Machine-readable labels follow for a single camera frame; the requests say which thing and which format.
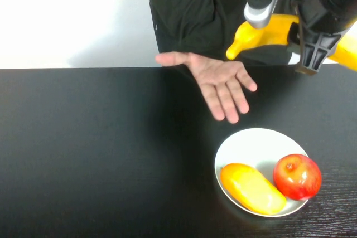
finger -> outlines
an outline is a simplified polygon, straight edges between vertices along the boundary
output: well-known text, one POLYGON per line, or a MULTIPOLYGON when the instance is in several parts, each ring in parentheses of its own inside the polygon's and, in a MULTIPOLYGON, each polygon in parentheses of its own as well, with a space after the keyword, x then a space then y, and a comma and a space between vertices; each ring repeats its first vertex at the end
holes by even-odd
POLYGON ((181 52, 165 52, 156 56, 156 61, 162 66, 175 66, 184 64, 188 60, 188 55, 181 52))
POLYGON ((233 124, 237 123, 239 120, 238 112, 227 85, 219 84, 216 89, 227 120, 233 124))
POLYGON ((247 89, 249 89, 250 91, 257 90, 257 88, 258 88, 257 84, 254 82, 254 80, 248 74, 248 72, 246 71, 243 64, 242 64, 242 67, 239 68, 239 70, 237 71, 236 77, 237 77, 238 81, 243 86, 245 86, 247 89))
POLYGON ((246 114, 249 111, 249 105, 238 80, 235 78, 228 80, 227 86, 239 111, 246 114))
POLYGON ((200 85, 200 89, 213 117, 218 121, 222 121, 225 116, 221 103, 218 99, 216 88, 214 88, 213 85, 203 84, 200 85))

yellow mango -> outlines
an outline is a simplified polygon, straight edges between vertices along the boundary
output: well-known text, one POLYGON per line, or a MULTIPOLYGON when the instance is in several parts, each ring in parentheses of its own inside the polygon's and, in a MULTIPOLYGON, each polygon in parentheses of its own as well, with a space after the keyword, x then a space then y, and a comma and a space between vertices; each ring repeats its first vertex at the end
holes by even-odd
POLYGON ((285 196, 254 167, 228 164, 221 169, 220 179, 230 195, 252 212, 274 215, 286 205, 285 196))

wall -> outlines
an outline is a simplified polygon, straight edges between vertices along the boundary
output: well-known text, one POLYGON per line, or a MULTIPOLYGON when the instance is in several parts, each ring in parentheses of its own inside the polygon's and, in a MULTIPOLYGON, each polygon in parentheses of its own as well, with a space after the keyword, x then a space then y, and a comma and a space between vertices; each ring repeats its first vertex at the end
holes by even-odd
POLYGON ((0 0, 0 9, 0 68, 157 66, 148 0, 0 0))

plate rim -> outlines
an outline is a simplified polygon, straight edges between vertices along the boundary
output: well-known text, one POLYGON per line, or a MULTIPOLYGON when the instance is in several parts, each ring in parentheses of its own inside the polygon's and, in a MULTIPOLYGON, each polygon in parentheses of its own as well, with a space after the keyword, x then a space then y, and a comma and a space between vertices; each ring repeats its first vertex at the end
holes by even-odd
POLYGON ((277 133, 277 134, 279 134, 279 135, 285 136, 286 138, 288 138, 288 139, 290 139, 291 141, 293 141, 294 143, 296 143, 296 145, 299 146, 299 147, 301 148, 301 150, 305 153, 305 156, 309 157, 309 156, 307 155, 307 153, 305 152, 305 150, 304 150, 295 140, 293 140, 293 139, 290 138, 289 136, 287 136, 287 135, 285 135, 285 134, 283 134, 283 133, 281 133, 281 132, 279 132, 279 131, 276 131, 276 130, 273 130, 273 129, 268 129, 268 128, 246 128, 246 129, 242 129, 242 130, 239 130, 239 131, 237 131, 237 132, 231 134, 231 135, 228 136, 227 138, 225 138, 225 140, 221 143, 221 145, 219 146, 219 148, 218 148, 218 150, 217 150, 217 152, 216 152, 216 155, 215 155, 215 158, 214 158, 214 164, 213 164, 213 165, 214 165, 214 173, 215 173, 215 177, 216 177, 217 183, 218 183, 219 187, 221 188, 221 190, 223 191, 223 193, 227 196, 228 199, 230 199, 230 201, 231 201, 235 206, 239 207, 240 209, 242 209, 242 210, 244 210, 244 211, 246 211, 246 212, 248 212, 248 213, 251 213, 251 214, 253 214, 253 215, 260 216, 260 217, 270 217, 270 218, 285 217, 285 216, 291 215, 291 214, 297 212, 298 210, 300 210, 300 209, 307 203, 308 199, 305 200, 304 203, 303 203, 300 207, 298 207, 298 208, 296 208, 296 209, 294 209, 294 210, 292 210, 292 211, 290 211, 290 212, 288 212, 288 213, 284 213, 284 214, 281 214, 281 215, 265 215, 265 214, 260 214, 260 213, 253 212, 253 211, 251 211, 251 210, 245 208, 243 205, 240 204, 239 201, 233 199, 230 195, 228 195, 228 194, 226 193, 226 190, 223 188, 223 186, 222 186, 221 183, 220 183, 220 178, 218 177, 218 173, 216 172, 216 159, 217 159, 218 151, 220 150, 220 148, 222 147, 222 145, 223 145, 229 138, 231 138, 233 135, 236 135, 236 134, 238 134, 238 133, 241 133, 241 132, 244 132, 244 131, 247 131, 247 130, 257 130, 257 129, 259 129, 259 130, 264 130, 264 131, 267 130, 267 131, 269 131, 269 132, 275 132, 275 133, 277 133))

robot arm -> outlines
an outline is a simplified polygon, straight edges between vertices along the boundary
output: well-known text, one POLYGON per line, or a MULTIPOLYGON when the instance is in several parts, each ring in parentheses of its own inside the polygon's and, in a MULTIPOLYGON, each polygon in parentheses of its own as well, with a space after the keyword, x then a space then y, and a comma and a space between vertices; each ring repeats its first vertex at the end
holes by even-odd
POLYGON ((357 71, 357 40, 346 36, 357 20, 357 0, 290 0, 294 16, 274 14, 277 1, 247 0, 247 21, 227 50, 229 59, 244 49, 286 45, 300 54, 302 73, 317 73, 327 57, 357 71))

